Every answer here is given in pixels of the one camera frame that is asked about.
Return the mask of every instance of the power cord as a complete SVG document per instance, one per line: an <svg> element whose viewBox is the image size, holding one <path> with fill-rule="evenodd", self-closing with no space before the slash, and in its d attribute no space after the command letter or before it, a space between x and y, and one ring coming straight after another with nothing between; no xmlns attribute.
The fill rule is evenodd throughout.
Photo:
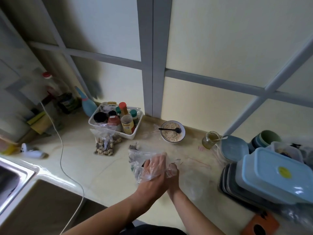
<svg viewBox="0 0 313 235"><path fill-rule="evenodd" d="M63 170L63 168L62 168L62 163L61 163L61 162L62 162L62 156L63 156L63 149L64 149L64 145L63 145L62 138L61 138L59 132L57 131L57 129L56 129L54 123L53 123L52 118L50 117L50 115L49 115L48 112L46 111L44 105L42 104L42 102L40 102L40 103L41 103L41 105L42 105L44 111L46 112L47 116L48 116L49 119L51 120L52 125L53 125L53 128L54 128L54 130L57 132L57 135L59 136L60 141L61 141L61 144L62 144L61 158L60 158L60 168L61 168L62 172L63 172L69 179L71 179L72 181L74 181L74 182L76 182L78 185L80 185L80 187L81 187L81 189L82 189L82 191L83 191L83 197L82 197L82 199L81 199L81 202L80 202L79 206L77 207L76 211L74 212L73 216L70 218L70 220L69 220L68 223L65 225L64 229L62 230L62 232L60 233L60 235L61 235L61 234L64 232L64 230L67 228L67 226L70 224L70 222L72 221L72 219L75 217L75 215L76 215L76 213L78 212L78 210L80 209L80 207L82 206L83 201L84 201L84 197L85 197L85 191L84 191L83 186L82 186L79 182L75 181L75 180L74 180L73 178L71 178L68 174L66 174L65 171Z"/></svg>

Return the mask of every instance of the black spoon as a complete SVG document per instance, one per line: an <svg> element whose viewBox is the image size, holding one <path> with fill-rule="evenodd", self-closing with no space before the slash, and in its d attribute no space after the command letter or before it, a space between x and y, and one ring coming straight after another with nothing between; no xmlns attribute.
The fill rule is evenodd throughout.
<svg viewBox="0 0 313 235"><path fill-rule="evenodd" d="M182 130L180 128L176 128L176 129L170 129L170 128L159 128L159 130L172 130L175 131L176 133L181 133Z"/></svg>

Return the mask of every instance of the red lid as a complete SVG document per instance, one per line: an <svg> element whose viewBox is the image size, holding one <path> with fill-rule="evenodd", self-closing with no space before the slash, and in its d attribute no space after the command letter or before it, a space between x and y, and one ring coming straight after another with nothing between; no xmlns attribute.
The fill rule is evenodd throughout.
<svg viewBox="0 0 313 235"><path fill-rule="evenodd" d="M126 103L125 102L121 102L118 106L119 106L120 109L124 109L124 108L126 108Z"/></svg>
<svg viewBox="0 0 313 235"><path fill-rule="evenodd" d="M120 119L117 115L111 115L108 119L108 123L115 123L116 125L119 125Z"/></svg>
<svg viewBox="0 0 313 235"><path fill-rule="evenodd" d="M43 77L50 77L50 76L51 76L51 74L50 74L50 73L48 73L48 72L44 72L44 73L42 74L42 76L43 76Z"/></svg>

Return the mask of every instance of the person's left hand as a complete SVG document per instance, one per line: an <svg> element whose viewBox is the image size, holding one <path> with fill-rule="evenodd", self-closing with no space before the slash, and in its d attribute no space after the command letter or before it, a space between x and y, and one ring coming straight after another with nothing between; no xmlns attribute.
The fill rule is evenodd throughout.
<svg viewBox="0 0 313 235"><path fill-rule="evenodd" d="M166 153L154 156L151 160L146 160L144 166L145 175L158 174L155 178L141 182L133 194L135 198L143 202L147 210L160 198L168 189L166 178Z"/></svg>

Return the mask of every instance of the white bowl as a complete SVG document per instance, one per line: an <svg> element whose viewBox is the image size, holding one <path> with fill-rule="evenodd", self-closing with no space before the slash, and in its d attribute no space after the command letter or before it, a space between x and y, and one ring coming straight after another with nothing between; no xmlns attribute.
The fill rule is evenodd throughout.
<svg viewBox="0 0 313 235"><path fill-rule="evenodd" d="M185 135L186 135L186 130L185 130L184 126L183 126L180 122L177 122L177 121L175 121L175 120L166 121L164 124L162 124L161 128L163 128L163 126L165 126L165 125L167 125L167 124L169 124L169 123L176 123L176 124L179 125L180 129L182 130L182 132L180 133L180 134L181 134L180 140L177 141L177 142L168 141L167 139L165 139L165 138L163 137L163 135L162 135L162 133L161 133L162 130L160 130L161 137L162 137L162 138L164 139L164 141L166 141L166 142L170 142L170 143L179 143L180 141L182 141L182 140L184 139L184 137L185 137Z"/></svg>

